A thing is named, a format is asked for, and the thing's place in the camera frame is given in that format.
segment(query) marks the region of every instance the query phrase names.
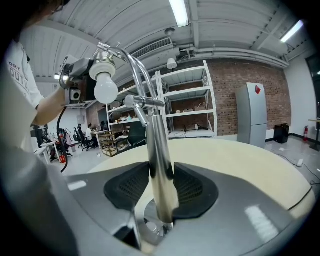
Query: round table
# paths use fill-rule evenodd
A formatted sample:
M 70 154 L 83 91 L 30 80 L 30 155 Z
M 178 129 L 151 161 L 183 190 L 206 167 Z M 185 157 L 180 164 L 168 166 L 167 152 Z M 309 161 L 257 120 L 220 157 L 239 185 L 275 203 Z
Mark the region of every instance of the round table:
M 172 163 L 199 166 L 246 180 L 287 210 L 299 203 L 290 210 L 295 218 L 309 213 L 316 202 L 313 191 L 308 193 L 311 186 L 303 175 L 280 156 L 262 148 L 207 138 L 169 140 L 168 147 Z M 148 160 L 147 146 L 140 146 L 104 161 L 90 173 Z M 150 183 L 143 195 L 148 193 L 152 193 Z

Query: black trash bin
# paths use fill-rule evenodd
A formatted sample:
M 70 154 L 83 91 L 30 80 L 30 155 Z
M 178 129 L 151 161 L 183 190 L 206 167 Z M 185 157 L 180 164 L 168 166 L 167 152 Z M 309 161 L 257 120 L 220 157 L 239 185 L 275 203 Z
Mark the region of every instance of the black trash bin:
M 289 124 L 283 123 L 281 125 L 276 125 L 274 127 L 274 135 L 273 135 L 273 140 L 283 144 L 288 141 L 289 137 Z

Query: refrigerator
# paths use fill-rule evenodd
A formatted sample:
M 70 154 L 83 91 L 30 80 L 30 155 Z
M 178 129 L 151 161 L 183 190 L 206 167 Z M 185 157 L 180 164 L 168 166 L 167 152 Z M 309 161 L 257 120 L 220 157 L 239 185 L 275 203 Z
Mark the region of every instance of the refrigerator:
M 247 82 L 235 92 L 238 111 L 237 141 L 264 148 L 267 134 L 267 103 L 264 86 Z

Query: floor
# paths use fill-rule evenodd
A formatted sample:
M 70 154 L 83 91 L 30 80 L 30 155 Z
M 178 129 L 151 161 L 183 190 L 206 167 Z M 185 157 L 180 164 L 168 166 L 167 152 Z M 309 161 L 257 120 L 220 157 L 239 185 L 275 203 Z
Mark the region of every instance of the floor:
M 290 136 L 288 142 L 279 144 L 275 141 L 267 142 L 266 150 L 274 154 L 281 155 L 288 162 L 297 164 L 300 159 L 303 159 L 302 167 L 295 168 L 311 183 L 320 183 L 320 152 L 317 152 L 310 147 L 312 143 L 303 142 L 301 138 Z M 320 184 L 312 186 L 316 198 L 320 196 Z
M 286 157 L 287 161 L 294 164 L 297 164 L 300 159 L 303 159 L 303 164 L 305 165 L 302 165 L 302 167 L 295 166 L 296 169 L 309 183 L 312 181 L 320 183 L 320 152 L 309 148 L 309 146 L 310 144 L 308 142 L 303 142 L 300 138 L 290 136 L 288 142 L 284 144 L 279 144 L 275 141 L 267 142 L 265 149 L 274 154 Z M 73 157 L 68 157 L 68 167 L 63 172 L 66 176 L 86 174 L 103 161 L 110 159 L 110 157 L 103 154 L 99 148 L 91 148 L 88 152 L 82 152 L 81 148 L 77 146 L 75 148 L 76 152 L 71 152 Z M 64 166 L 64 164 L 59 163 L 58 160 L 53 161 L 52 165 L 57 166 L 59 169 L 62 169 Z M 320 185 L 315 184 L 312 188 L 316 197 L 319 197 Z

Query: red logo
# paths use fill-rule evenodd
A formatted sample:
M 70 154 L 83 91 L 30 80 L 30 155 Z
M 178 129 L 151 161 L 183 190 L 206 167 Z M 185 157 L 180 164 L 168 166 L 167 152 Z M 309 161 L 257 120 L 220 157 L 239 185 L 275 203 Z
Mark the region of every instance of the red logo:
M 256 92 L 256 94 L 259 94 L 260 91 L 261 91 L 261 89 L 256 85 L 256 86 L 255 86 L 255 92 Z

